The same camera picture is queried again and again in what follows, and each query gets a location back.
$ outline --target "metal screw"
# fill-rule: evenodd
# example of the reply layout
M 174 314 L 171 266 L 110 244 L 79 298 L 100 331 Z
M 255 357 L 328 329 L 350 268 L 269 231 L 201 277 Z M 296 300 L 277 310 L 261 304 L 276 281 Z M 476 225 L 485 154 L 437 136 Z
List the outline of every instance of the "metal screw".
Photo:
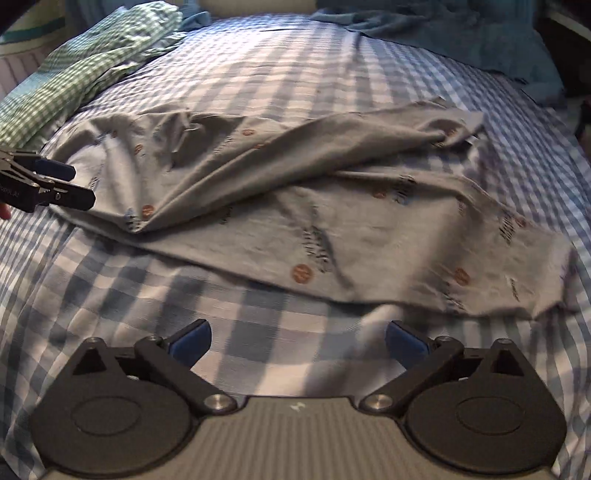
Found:
M 205 403 L 205 406 L 209 408 L 209 410 L 223 411 L 234 405 L 234 399 L 232 397 L 228 397 L 226 394 L 216 393 L 209 395 L 203 403 Z
M 363 401 L 366 408 L 373 410 L 373 411 L 380 411 L 385 410 L 388 407 L 391 407 L 394 401 L 387 395 L 383 393 L 370 395 Z

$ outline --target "blue towel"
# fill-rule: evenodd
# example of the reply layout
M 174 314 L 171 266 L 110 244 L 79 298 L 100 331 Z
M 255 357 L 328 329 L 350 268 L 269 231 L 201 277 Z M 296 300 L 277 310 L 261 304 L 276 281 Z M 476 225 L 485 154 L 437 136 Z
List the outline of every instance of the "blue towel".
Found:
M 196 0 L 185 0 L 178 10 L 183 14 L 183 23 L 178 28 L 180 31 L 191 32 L 212 24 L 212 16 L 203 11 Z
M 556 105 L 562 100 L 563 84 L 533 28 L 535 4 L 534 0 L 318 0 L 318 6 L 326 8 L 312 19 L 504 73 L 538 104 Z

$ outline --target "checkered fabric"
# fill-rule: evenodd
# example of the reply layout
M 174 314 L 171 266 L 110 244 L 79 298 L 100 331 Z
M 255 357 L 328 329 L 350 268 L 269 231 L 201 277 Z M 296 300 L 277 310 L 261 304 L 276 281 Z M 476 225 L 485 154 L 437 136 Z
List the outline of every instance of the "checkered fabric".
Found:
M 194 371 L 236 395 L 359 398 L 402 371 L 384 345 L 393 319 L 471 347 L 509 337 L 568 422 L 554 473 L 590 478 L 591 170 L 555 113 L 533 104 L 509 80 L 337 25 L 262 15 L 190 34 L 180 48 L 83 107 L 63 131 L 93 116 L 138 113 L 174 100 L 199 112 L 297 124 L 436 95 L 486 113 L 490 155 L 476 169 L 471 159 L 451 154 L 409 154 L 404 161 L 477 177 L 499 201 L 568 235 L 578 252 L 569 290 L 575 313 L 555 310 L 536 321 L 462 319 L 330 303 L 119 245 L 47 210 L 16 213 L 0 226 L 0 453 L 19 477 L 34 479 L 43 471 L 27 418 L 84 338 L 131 345 L 205 318 L 213 345 Z
M 0 103 L 2 143 L 23 147 L 44 127 L 53 133 L 98 91 L 176 47 L 182 19 L 166 2 L 120 8 L 55 49 Z

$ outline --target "robotic hand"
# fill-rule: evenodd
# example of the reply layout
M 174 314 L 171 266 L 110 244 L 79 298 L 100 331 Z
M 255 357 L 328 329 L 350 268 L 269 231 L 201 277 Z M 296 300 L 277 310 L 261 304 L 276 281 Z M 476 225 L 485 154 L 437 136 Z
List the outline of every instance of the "robotic hand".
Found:
M 91 209 L 95 194 L 68 183 L 75 175 L 76 170 L 70 165 L 0 145 L 0 218 L 10 218 L 8 205 L 28 213 L 37 205 L 50 203 L 76 210 Z
M 566 421 L 508 339 L 490 349 L 391 322 L 407 371 L 361 400 L 248 397 L 191 372 L 212 330 L 89 338 L 31 415 L 43 480 L 555 480 Z

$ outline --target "bed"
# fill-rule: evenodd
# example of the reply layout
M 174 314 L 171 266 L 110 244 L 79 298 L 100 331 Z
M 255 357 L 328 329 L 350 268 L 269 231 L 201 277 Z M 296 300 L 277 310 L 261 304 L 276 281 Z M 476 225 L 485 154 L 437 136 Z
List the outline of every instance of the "bed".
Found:
M 43 473 L 28 416 L 89 336 L 127 346 L 205 318 L 213 345 L 194 371 L 223 390 L 237 397 L 359 398 L 402 372 L 384 344 L 388 322 L 402 320 L 471 347 L 511 338 L 567 419 L 553 472 L 590 478 L 591 170 L 557 114 L 505 77 L 303 15 L 230 18 L 189 34 L 178 49 L 110 87 L 62 131 L 94 116 L 171 101 L 295 125 L 434 96 L 486 113 L 490 154 L 486 161 L 404 154 L 403 162 L 469 176 L 527 219 L 567 235 L 578 254 L 568 292 L 574 313 L 470 319 L 333 303 L 117 244 L 48 209 L 15 212 L 0 225 L 0 453 L 14 472 L 21 479 Z M 54 148 L 50 141 L 44 154 L 51 157 Z

